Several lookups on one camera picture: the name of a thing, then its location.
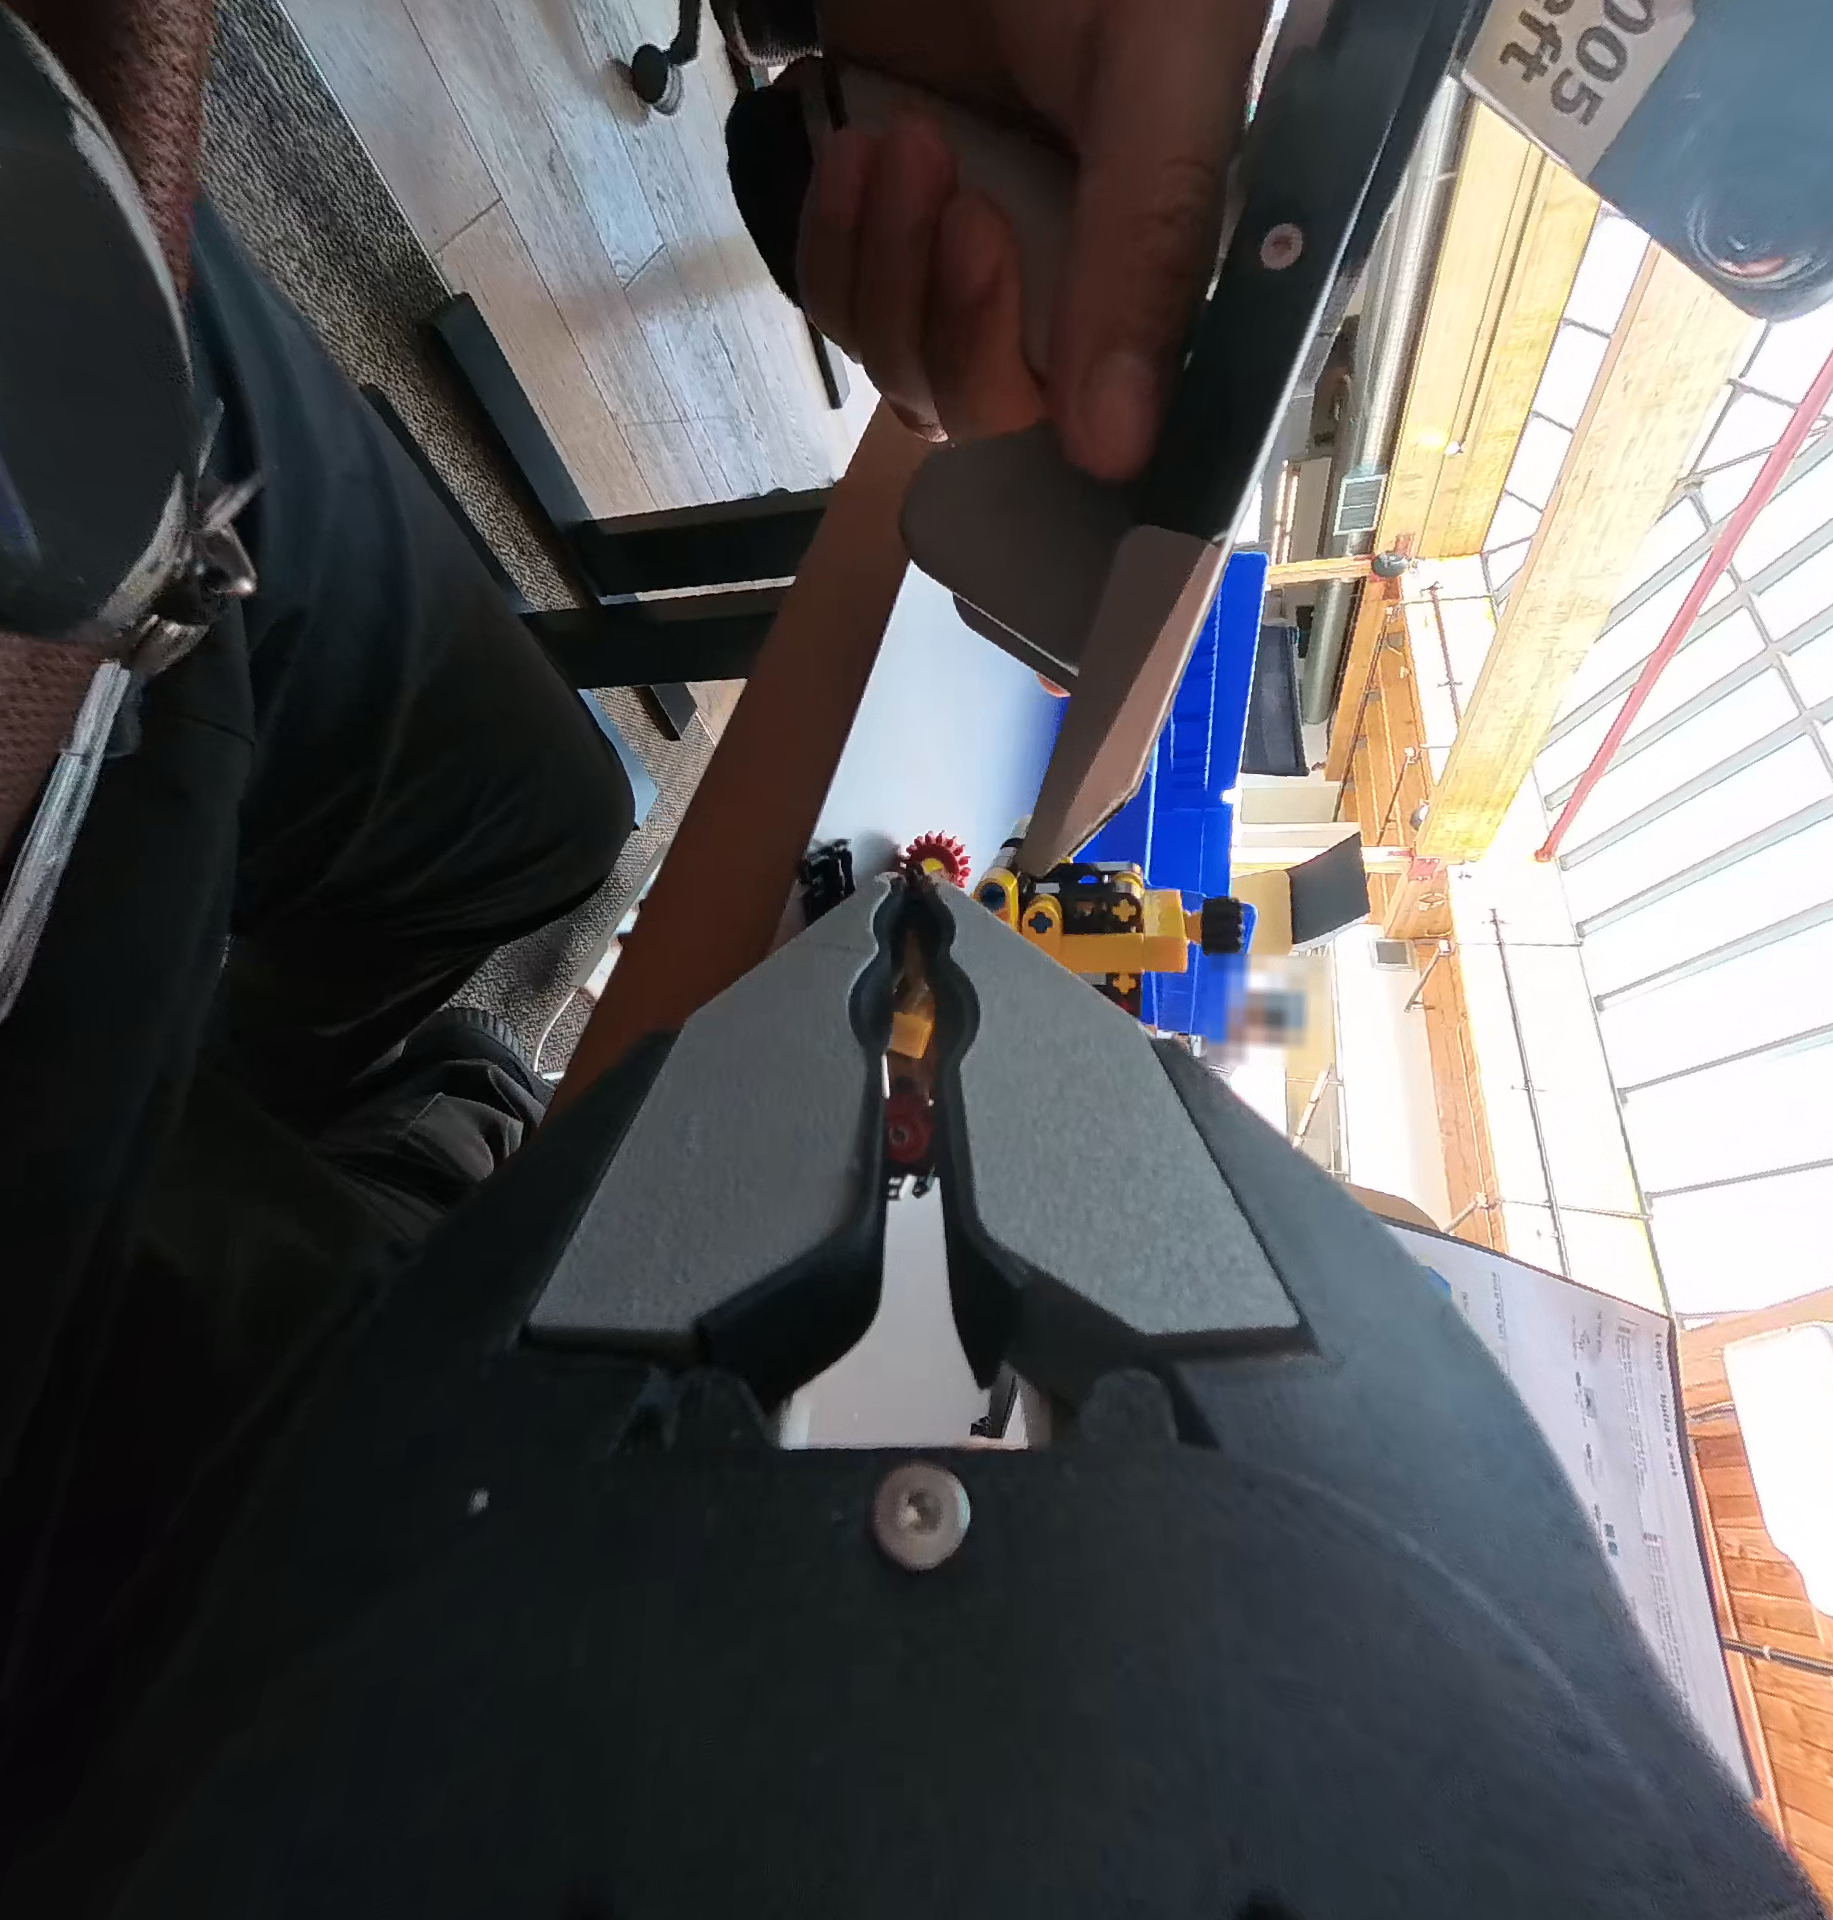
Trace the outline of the red pipe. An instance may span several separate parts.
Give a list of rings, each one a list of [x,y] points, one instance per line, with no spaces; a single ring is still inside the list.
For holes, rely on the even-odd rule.
[[[1693,586],[1688,589],[1684,604],[1678,608],[1672,623],[1666,628],[1655,650],[1649,654],[1649,660],[1627,692],[1624,706],[1610,723],[1598,752],[1576,781],[1573,791],[1555,816],[1545,840],[1539,844],[1534,855],[1539,863],[1554,866],[1558,862],[1564,841],[1583,811],[1587,799],[1595,793],[1604,776],[1613,765],[1615,755],[1619,755],[1624,750],[1625,740],[1635,730],[1635,723],[1653,698],[1661,677],[1692,636],[1697,617],[1705,610],[1705,604],[1722,583],[1723,575],[1733,568],[1745,536],[1753,530],[1758,518],[1764,515],[1775,493],[1789,478],[1792,470],[1797,465],[1799,457],[1809,448],[1809,442],[1818,434],[1831,400],[1833,348],[1811,378],[1803,395],[1795,402],[1782,437],[1770,448],[1742,501],[1718,524],[1715,532],[1712,534]]]

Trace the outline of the person's black shoe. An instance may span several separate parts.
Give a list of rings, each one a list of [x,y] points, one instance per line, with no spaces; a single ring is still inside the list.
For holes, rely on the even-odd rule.
[[[504,1020],[448,1006],[352,1083],[317,1147],[408,1232],[486,1183],[534,1135],[549,1100]]]

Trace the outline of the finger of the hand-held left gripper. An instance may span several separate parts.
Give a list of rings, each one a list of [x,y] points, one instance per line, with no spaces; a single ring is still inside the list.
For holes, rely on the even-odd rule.
[[[1225,559],[1227,540],[1157,526],[1122,540],[1018,847],[1023,874],[1072,860],[1141,785]]]
[[[1064,461],[1048,432],[926,452],[904,492],[910,559],[965,622],[1053,684],[1099,660],[1175,680],[1175,532]]]

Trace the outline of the black chair caster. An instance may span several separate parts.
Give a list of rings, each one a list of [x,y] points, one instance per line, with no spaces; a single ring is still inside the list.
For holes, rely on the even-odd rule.
[[[669,43],[642,41],[631,57],[629,76],[642,107],[671,118],[683,105],[684,79],[698,55],[702,2],[679,2],[679,23]]]

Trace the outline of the wooden ceiling beam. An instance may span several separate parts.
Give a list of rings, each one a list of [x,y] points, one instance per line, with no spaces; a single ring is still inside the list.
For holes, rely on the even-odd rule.
[[[1600,215],[1587,185],[1500,113],[1474,107],[1409,386],[1408,434],[1433,483],[1416,544],[1423,559],[1477,556],[1529,448],[1534,400]],[[1421,858],[1457,866],[1493,846],[1748,330],[1736,306],[1644,244],[1463,702],[1418,835]]]

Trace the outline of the black table leg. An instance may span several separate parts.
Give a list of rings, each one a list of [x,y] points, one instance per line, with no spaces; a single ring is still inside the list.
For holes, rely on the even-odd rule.
[[[679,742],[696,715],[690,686],[747,677],[833,487],[601,518],[476,301],[448,296],[422,335],[440,366],[437,400],[463,404],[463,425],[475,432],[490,479],[514,486],[514,522],[538,536],[570,593],[567,608],[530,599],[391,395],[371,382],[358,391],[555,669],[578,694],[626,692],[664,742]]]

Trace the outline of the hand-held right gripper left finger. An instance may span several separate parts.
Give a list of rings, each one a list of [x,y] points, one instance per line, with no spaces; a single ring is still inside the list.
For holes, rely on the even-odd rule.
[[[763,1407],[862,1340],[880,1307],[904,905],[899,880],[862,884],[684,1022],[528,1335],[714,1368]]]

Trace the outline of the printed instruction sheet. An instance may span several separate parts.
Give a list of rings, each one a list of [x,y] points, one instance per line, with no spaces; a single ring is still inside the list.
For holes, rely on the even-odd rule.
[[[1416,1221],[1389,1220],[1389,1230],[1514,1383],[1583,1504],[1655,1659],[1745,1797],[1758,1799],[1697,1518],[1672,1321]]]

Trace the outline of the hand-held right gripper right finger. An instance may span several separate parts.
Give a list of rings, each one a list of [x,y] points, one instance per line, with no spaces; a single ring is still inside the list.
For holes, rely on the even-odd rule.
[[[1187,1054],[953,888],[917,892],[955,1330],[978,1383],[1303,1349],[1303,1313],[1180,1094]]]

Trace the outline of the yellow lego vehicle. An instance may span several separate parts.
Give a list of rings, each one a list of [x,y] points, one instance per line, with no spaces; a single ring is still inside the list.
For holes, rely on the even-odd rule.
[[[1072,860],[1024,875],[1018,847],[972,874],[965,844],[925,832],[896,874],[961,890],[1033,949],[1058,961],[1160,1036],[1194,1049],[1227,1043],[1246,1016],[1247,959],[1259,911],[1234,895],[1200,895],[1150,881],[1136,862]],[[896,963],[884,1047],[884,1166],[890,1197],[923,1195],[937,1175],[937,1000],[913,942]]]

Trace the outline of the silver air duct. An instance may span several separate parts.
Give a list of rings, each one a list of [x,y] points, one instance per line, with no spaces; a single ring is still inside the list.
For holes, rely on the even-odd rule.
[[[1462,84],[1446,79],[1419,125],[1354,303],[1317,378],[1308,468],[1323,482],[1316,495],[1322,506],[1316,554],[1328,562],[1361,559],[1378,550],[1467,112]]]

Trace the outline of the person's left hand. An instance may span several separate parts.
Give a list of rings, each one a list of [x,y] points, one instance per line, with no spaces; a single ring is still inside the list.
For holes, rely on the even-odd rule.
[[[1105,482],[1147,463],[1217,261],[1267,3],[828,3],[837,55],[1031,123],[1075,162],[1048,346],[1027,352],[1024,269],[929,112],[833,131],[803,211],[803,306],[920,437],[1055,425]]]

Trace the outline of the person's black trousers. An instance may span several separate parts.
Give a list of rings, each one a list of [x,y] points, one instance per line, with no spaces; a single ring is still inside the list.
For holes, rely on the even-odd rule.
[[[189,324],[257,591],[149,684],[0,1024],[0,1542],[194,1068],[326,1120],[631,832],[589,710],[209,202]]]

